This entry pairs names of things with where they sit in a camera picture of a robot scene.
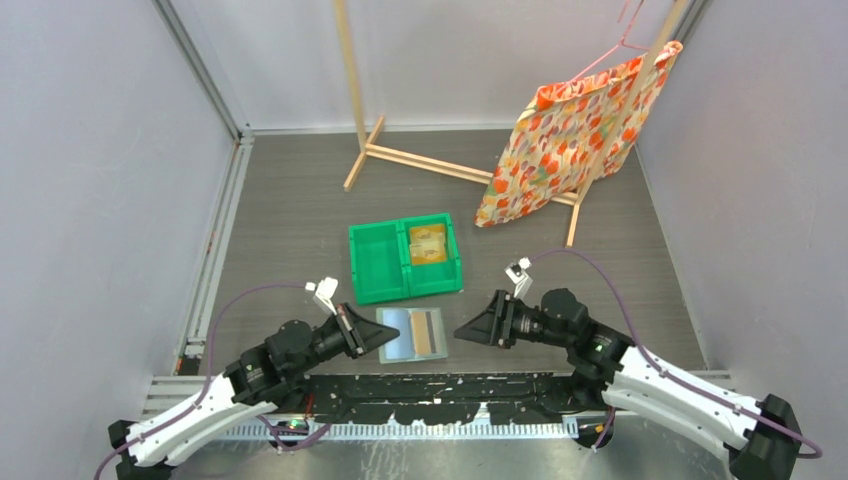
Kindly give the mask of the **sage green card holder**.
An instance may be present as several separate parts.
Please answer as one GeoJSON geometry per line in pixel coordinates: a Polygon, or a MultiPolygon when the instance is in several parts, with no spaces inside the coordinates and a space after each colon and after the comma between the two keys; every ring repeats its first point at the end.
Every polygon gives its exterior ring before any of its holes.
{"type": "Polygon", "coordinates": [[[377,321],[399,332],[379,349],[381,364],[440,360],[449,356],[440,308],[377,308],[377,321]]]}

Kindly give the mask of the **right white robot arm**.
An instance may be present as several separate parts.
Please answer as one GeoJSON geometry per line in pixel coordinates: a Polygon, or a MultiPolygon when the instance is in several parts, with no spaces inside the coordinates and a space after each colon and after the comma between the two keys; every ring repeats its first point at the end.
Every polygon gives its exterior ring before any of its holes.
{"type": "Polygon", "coordinates": [[[454,336],[504,349],[519,340],[564,349],[577,406],[648,418],[711,452],[736,479],[788,479],[796,465],[801,443],[790,434],[799,425],[787,401],[727,390],[640,350],[565,288],[546,292],[538,306],[498,290],[454,336]]]}

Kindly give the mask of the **green plastic double bin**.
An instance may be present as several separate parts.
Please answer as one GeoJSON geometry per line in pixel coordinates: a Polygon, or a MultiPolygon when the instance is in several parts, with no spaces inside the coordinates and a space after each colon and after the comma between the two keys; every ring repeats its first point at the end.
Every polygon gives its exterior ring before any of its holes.
{"type": "Polygon", "coordinates": [[[361,305],[455,293],[464,288],[463,263],[453,220],[447,212],[352,225],[348,241],[351,282],[361,305]],[[412,266],[409,228],[435,223],[446,225],[447,260],[412,266]]]}

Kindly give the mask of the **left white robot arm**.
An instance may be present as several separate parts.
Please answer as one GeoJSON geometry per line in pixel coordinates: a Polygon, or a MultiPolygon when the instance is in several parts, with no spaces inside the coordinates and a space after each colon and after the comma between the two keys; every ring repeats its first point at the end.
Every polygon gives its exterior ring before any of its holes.
{"type": "Polygon", "coordinates": [[[243,352],[200,391],[140,422],[118,420],[108,429],[120,479],[167,479],[194,452],[230,428],[279,410],[298,412],[307,398],[307,373],[339,355],[357,359],[398,338],[399,330],[368,320],[349,304],[325,323],[284,323],[243,352]]]}

